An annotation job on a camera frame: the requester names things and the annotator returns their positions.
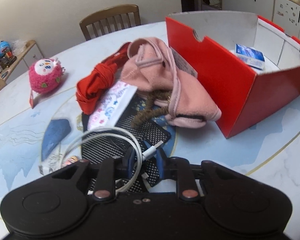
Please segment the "wooden chair at back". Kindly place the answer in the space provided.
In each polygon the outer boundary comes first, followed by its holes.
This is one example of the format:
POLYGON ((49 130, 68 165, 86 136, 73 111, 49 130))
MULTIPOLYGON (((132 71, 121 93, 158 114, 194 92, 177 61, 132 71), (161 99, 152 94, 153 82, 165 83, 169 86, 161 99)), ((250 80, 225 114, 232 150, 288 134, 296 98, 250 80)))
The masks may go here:
POLYGON ((140 25, 139 7, 135 4, 121 4, 94 12, 79 23, 86 41, 140 25))

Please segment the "pink plush owl toy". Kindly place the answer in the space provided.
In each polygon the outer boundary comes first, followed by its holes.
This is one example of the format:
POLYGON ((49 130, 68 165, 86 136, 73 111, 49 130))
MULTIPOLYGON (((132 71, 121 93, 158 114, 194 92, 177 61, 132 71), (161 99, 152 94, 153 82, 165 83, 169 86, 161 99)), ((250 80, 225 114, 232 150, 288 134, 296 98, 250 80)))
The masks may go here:
POLYGON ((61 84, 64 71, 57 58, 39 59, 29 67, 31 108, 35 106, 33 93, 47 94, 56 89, 61 84))

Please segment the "red cloth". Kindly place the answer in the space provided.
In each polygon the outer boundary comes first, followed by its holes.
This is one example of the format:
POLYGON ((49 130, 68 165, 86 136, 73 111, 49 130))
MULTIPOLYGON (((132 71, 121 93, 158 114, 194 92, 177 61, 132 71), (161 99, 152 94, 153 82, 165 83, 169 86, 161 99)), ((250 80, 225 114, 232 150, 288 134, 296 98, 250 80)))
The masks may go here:
POLYGON ((76 99, 84 114, 92 114, 99 98, 113 85, 116 72, 128 60, 129 45, 130 42, 123 44, 118 51, 98 63, 88 76, 78 81, 76 99))

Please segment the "pink fleece garment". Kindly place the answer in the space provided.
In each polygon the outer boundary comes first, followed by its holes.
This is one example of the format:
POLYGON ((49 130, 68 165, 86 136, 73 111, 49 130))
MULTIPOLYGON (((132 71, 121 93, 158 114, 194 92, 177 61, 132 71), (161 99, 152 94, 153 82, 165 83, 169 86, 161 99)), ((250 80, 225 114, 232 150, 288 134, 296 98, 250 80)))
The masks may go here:
POLYGON ((222 112, 196 77, 179 69, 171 48, 156 37, 140 38, 128 46, 121 81, 136 86, 147 106, 132 126, 163 115, 169 125, 201 128, 222 112))

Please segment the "red cardboard shoe box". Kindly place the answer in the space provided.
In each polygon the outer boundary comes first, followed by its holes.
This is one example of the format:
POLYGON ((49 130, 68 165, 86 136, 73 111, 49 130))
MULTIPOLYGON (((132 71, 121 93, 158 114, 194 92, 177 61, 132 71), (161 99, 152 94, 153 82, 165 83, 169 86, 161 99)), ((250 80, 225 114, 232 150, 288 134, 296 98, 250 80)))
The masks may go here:
POLYGON ((222 112, 217 125, 233 137, 300 95, 300 41, 250 12, 194 11, 166 17, 169 45, 197 72, 222 112), (261 51, 259 70, 235 55, 236 44, 261 51))

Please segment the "black mesh dotted fabric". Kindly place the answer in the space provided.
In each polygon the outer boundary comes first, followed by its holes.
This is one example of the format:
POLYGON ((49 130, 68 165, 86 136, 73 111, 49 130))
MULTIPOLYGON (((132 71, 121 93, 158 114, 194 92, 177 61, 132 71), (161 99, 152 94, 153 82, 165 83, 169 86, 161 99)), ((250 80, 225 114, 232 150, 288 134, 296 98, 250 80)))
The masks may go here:
MULTIPOLYGON (((146 101, 135 96, 117 122, 116 126, 126 129, 138 140, 143 151, 157 142, 162 141, 162 148, 167 155, 172 153, 175 142, 176 130, 170 126, 165 118, 160 116, 148 120, 138 128, 130 126, 131 121, 138 111, 144 109, 146 101)), ((86 142, 81 146, 83 159, 88 159, 93 164, 99 164, 109 157, 124 157, 130 144, 114 137, 100 137, 86 142)), ((156 167, 155 157, 144 162, 137 180, 128 190, 133 193, 146 192, 159 183, 159 171, 156 167)))

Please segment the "white wooden sideboard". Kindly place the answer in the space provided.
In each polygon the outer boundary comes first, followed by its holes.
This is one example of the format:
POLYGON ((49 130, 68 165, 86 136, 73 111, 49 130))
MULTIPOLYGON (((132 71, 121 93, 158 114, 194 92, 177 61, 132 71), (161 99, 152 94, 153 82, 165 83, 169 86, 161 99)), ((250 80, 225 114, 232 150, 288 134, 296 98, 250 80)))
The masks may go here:
POLYGON ((35 40, 16 41, 10 45, 0 42, 0 90, 17 77, 29 70, 29 67, 44 57, 35 40))

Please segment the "blue small carton box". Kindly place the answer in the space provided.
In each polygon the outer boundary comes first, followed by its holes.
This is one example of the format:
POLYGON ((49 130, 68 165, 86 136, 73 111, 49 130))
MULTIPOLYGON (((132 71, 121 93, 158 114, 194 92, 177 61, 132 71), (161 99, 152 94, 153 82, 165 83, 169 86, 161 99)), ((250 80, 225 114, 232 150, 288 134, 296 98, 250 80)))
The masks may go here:
POLYGON ((236 44, 235 55, 250 67, 259 70, 263 70, 265 67, 265 59, 263 53, 254 48, 246 47, 241 44, 236 44))

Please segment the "white sticker pack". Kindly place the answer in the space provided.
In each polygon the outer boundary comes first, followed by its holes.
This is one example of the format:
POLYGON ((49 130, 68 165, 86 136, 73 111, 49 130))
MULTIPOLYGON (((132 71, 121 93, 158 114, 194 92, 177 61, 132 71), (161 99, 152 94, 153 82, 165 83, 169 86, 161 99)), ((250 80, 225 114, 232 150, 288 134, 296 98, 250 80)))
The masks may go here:
POLYGON ((87 130, 115 126, 138 88, 116 81, 98 100, 95 111, 89 116, 87 130))

